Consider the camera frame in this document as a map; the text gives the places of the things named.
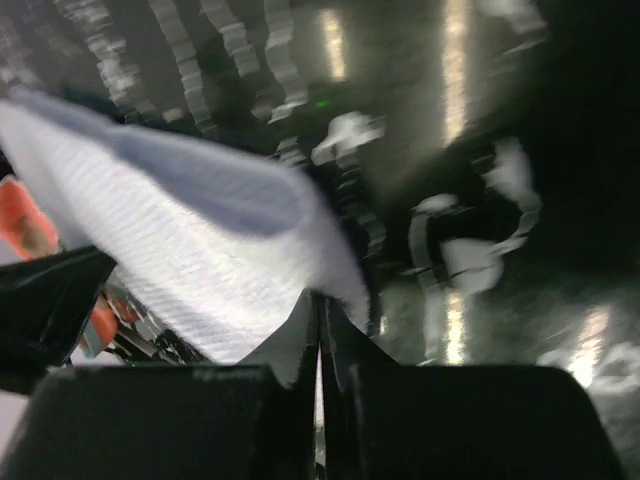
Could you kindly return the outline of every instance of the white towel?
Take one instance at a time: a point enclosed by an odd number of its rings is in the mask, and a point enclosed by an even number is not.
[[[303,288],[344,301],[364,330],[355,258],[298,170],[22,89],[0,102],[0,143],[62,243],[113,257],[131,292],[212,360],[241,360]]]

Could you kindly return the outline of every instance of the black plastic part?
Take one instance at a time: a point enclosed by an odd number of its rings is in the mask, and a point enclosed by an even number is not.
[[[624,478],[567,372],[400,366],[333,300],[320,331],[328,478]]]
[[[273,416],[283,395],[267,367],[60,370],[31,400],[2,478],[299,478],[282,461],[298,439],[273,430],[289,421]]]
[[[93,247],[0,268],[0,361],[61,365],[78,343],[114,261]]]

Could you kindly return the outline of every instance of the reflective floor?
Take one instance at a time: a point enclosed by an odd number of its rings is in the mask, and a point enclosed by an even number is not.
[[[640,478],[639,24],[631,0],[7,0],[0,79],[301,165],[382,348],[569,370]]]

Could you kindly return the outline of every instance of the orange object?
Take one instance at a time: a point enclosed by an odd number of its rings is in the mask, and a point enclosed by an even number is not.
[[[12,175],[0,181],[0,237],[25,260],[58,251],[58,236],[53,224]],[[91,323],[102,345],[109,345],[116,336],[118,321],[102,295],[91,313]]]
[[[58,249],[55,228],[12,175],[0,182],[0,236],[25,260]]]

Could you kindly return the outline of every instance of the gray fabric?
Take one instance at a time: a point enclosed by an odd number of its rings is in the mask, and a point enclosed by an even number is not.
[[[306,287],[364,329],[357,263],[299,171],[25,90],[0,102],[0,142],[63,244],[112,256],[127,288],[212,360],[246,356]]]

